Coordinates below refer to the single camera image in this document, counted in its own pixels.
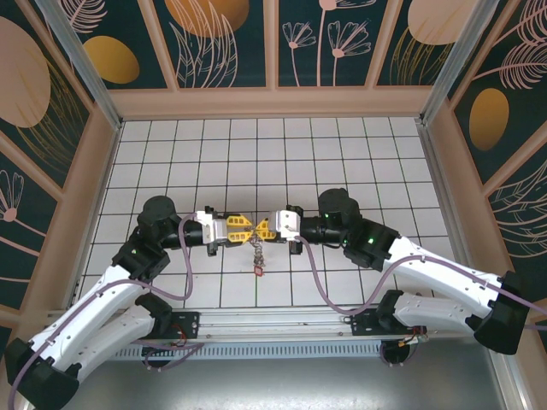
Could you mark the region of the dark panel pale circle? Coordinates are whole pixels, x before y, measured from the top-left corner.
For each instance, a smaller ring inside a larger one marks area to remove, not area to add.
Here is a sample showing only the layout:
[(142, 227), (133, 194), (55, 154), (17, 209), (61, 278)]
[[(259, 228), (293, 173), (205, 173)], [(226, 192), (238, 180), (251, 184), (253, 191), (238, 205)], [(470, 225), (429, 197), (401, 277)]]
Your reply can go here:
[(479, 0), (402, 0), (378, 86), (431, 86)]

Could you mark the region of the dark panel orange circle leaves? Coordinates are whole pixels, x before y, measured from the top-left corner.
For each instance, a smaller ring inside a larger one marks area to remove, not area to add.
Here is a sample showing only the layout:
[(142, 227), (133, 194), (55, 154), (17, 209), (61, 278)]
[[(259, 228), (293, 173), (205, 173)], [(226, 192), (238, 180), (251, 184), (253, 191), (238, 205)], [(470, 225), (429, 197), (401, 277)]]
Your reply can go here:
[(180, 89), (266, 85), (263, 0), (153, 0)]

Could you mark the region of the dark panel oval and fern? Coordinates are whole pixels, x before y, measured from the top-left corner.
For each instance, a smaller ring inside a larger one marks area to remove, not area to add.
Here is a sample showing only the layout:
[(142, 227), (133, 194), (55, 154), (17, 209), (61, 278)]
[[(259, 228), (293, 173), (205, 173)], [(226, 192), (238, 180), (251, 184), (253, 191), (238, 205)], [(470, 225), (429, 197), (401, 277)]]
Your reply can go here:
[(453, 113), (486, 183), (547, 121), (547, 0), (499, 0), (508, 16), (473, 52)]

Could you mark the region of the dark panel single flower outline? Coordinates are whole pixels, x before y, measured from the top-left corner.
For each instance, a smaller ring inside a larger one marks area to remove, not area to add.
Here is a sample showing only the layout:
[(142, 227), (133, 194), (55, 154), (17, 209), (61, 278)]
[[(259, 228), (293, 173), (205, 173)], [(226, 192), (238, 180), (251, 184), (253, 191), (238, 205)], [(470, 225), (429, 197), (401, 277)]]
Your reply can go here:
[(59, 187), (0, 131), (0, 310), (21, 310), (60, 197)]

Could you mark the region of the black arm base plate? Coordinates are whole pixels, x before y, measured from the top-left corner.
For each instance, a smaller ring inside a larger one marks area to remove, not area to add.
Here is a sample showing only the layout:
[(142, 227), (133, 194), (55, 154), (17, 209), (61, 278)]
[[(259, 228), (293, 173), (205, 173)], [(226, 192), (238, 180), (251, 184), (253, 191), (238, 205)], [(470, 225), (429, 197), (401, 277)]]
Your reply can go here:
[(350, 328), (354, 337), (380, 335), (383, 331), (376, 311), (372, 308), (357, 315), (351, 315)]
[(199, 312), (184, 311), (172, 314), (171, 330), (177, 338), (197, 339), (200, 329), (201, 314)]

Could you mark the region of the grey metal base sheet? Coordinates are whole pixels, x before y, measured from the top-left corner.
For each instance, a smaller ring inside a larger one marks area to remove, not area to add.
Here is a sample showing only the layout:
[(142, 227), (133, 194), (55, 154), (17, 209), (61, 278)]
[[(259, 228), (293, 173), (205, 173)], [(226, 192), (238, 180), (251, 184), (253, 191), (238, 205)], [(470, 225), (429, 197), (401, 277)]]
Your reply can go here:
[(166, 372), (100, 366), (62, 410), (516, 410), (479, 355), (389, 367), (378, 359), (189, 360)]

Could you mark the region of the dark panel small orange oval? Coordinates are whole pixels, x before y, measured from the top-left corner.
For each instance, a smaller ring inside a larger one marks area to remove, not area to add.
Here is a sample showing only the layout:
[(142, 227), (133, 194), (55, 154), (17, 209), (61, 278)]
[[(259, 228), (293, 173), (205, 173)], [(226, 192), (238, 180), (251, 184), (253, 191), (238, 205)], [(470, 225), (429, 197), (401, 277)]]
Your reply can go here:
[(138, 0), (60, 0), (109, 90), (165, 88)]

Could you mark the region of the dark panel pink leaf outlines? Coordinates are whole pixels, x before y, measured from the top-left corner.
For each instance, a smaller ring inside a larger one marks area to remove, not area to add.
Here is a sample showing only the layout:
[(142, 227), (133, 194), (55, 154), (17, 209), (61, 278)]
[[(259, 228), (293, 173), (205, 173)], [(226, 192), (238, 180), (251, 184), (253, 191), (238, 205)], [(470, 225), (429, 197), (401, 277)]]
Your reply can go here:
[(529, 298), (547, 298), (547, 160), (525, 165), (489, 197), (514, 270)]

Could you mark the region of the aluminium side rail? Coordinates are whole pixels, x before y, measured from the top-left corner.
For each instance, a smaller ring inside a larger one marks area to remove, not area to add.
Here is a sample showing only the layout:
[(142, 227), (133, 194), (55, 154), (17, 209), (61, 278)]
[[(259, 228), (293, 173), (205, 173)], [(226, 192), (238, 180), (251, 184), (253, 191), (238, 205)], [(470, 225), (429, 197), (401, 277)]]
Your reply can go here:
[[(441, 213), (445, 220), (450, 244), (455, 261), (462, 265), (472, 266), (469, 249), (463, 236), (462, 225), (458, 218), (450, 189), (447, 185), (440, 162), (437, 159), (431, 135), (422, 124), (417, 124), (417, 130), (424, 149), (428, 169), (431, 173)], [(497, 380), (507, 410), (533, 410), (530, 396), (524, 386), (516, 357), (488, 351), (493, 373)]]

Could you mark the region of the aluminium mounting rail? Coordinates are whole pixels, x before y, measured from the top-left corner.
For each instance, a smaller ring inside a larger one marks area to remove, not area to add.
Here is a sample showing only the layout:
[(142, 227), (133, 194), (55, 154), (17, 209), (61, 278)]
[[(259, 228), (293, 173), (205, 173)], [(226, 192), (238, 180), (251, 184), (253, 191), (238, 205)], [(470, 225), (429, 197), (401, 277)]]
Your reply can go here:
[(285, 342), (348, 339), (353, 327), (327, 307), (241, 307), (198, 310), (197, 332), (183, 332), (205, 343)]

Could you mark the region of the dark panel pink flower outlines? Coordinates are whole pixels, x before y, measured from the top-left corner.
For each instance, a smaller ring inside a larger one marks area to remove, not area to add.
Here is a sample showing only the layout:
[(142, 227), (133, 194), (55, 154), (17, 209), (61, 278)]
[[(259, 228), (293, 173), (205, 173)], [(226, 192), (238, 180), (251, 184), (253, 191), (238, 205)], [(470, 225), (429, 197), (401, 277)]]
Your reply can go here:
[(389, 0), (279, 0), (279, 86), (364, 85)]

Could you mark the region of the aluminium corner post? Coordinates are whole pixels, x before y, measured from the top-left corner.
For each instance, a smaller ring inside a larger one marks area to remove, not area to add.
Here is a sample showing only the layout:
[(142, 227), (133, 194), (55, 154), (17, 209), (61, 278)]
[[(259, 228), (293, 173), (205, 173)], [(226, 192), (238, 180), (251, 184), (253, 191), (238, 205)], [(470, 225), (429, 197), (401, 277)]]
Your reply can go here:
[(463, 70), (484, 30), (496, 12), (500, 0), (478, 0), (462, 27), (445, 64), (435, 80), (431, 93), (420, 112), (418, 124), (427, 127), (435, 118), (445, 98)]
[(33, 1), (67, 53), (75, 70), (84, 80), (98, 107), (105, 114), (107, 121), (118, 131), (121, 126), (121, 117), (79, 38), (80, 34), (92, 34), (103, 21), (108, 13), (105, 0)]

